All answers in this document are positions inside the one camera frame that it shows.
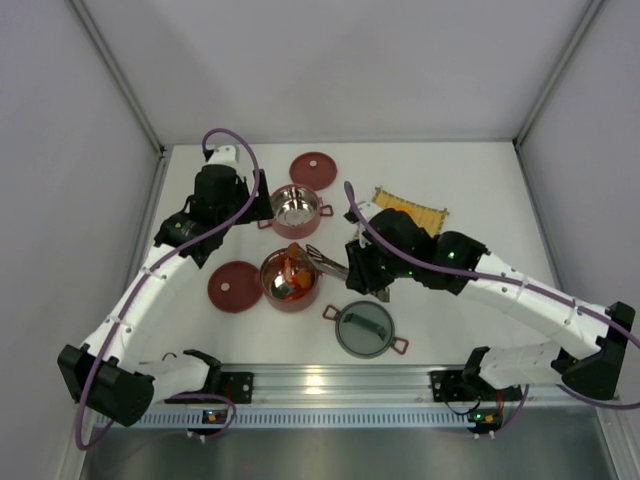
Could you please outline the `toy shrimp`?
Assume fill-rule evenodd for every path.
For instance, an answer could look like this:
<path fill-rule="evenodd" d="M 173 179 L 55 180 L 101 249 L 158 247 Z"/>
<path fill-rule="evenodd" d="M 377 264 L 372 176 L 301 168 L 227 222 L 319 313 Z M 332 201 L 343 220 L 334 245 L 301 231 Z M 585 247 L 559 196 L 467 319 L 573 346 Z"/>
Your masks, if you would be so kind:
<path fill-rule="evenodd" d="M 286 256 L 284 260 L 283 278 L 287 284 L 296 285 L 296 272 L 293 266 L 293 260 L 288 256 Z"/>

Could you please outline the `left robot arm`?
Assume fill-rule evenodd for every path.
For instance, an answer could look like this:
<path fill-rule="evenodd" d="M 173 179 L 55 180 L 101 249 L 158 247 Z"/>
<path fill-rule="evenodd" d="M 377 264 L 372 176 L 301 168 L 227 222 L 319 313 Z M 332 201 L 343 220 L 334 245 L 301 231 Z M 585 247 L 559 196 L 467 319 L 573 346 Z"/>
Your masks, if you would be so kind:
<path fill-rule="evenodd" d="M 232 225 L 272 218 L 263 170 L 249 187 L 232 161 L 205 164 L 182 210 L 167 218 L 145 263 L 112 312 L 81 346 L 65 346 L 57 364 L 72 399 L 122 426 L 162 401 L 204 400 L 219 390 L 219 360 L 190 349 L 142 359 L 169 303 L 202 269 Z"/>

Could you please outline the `metal tongs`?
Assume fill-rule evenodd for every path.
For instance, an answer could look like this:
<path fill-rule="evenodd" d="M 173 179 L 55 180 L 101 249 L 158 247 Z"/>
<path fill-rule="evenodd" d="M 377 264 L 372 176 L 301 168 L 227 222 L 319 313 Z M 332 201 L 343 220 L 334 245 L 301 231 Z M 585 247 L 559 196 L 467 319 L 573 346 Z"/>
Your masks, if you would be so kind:
<path fill-rule="evenodd" d="M 306 254 L 309 256 L 311 263 L 322 273 L 334 277 L 343 283 L 346 283 L 349 270 L 347 267 L 335 262 L 334 260 L 326 257 L 316 247 L 306 244 Z M 390 289 L 385 287 L 383 290 L 378 290 L 371 293 L 377 300 L 383 303 L 390 302 Z"/>

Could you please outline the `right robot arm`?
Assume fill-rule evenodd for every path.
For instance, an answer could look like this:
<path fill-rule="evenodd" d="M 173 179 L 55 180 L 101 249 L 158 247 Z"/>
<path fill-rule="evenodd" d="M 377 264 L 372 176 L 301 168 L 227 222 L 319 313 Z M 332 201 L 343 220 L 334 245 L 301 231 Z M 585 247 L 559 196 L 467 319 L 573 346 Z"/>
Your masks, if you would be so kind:
<path fill-rule="evenodd" d="M 377 293 L 411 279 L 492 307 L 544 336 L 541 344 L 473 349 L 463 369 L 466 382 L 496 390 L 556 384 L 587 403 L 614 398 L 635 318 L 631 306 L 581 301 L 460 232 L 430 235 L 403 211 L 361 202 L 345 218 L 358 227 L 346 246 L 348 289 Z"/>

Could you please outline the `fried cutlet toy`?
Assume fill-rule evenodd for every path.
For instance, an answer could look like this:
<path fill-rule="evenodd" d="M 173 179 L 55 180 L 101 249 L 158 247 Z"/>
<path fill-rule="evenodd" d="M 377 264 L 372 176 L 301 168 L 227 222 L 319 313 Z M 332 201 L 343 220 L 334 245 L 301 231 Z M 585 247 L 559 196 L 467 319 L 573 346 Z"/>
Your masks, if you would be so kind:
<path fill-rule="evenodd" d="M 297 291 L 307 292 L 314 282 L 314 274 L 309 270 L 299 270 L 293 277 Z"/>

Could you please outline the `red sausage toy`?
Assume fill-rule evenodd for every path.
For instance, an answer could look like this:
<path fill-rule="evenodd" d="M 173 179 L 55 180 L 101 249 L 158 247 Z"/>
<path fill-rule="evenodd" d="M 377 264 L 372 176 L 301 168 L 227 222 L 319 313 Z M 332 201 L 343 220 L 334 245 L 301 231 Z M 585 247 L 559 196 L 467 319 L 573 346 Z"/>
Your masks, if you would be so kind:
<path fill-rule="evenodd" d="M 307 260 L 307 252 L 301 247 L 297 242 L 291 243 L 286 249 L 286 255 L 292 261 L 306 261 Z"/>

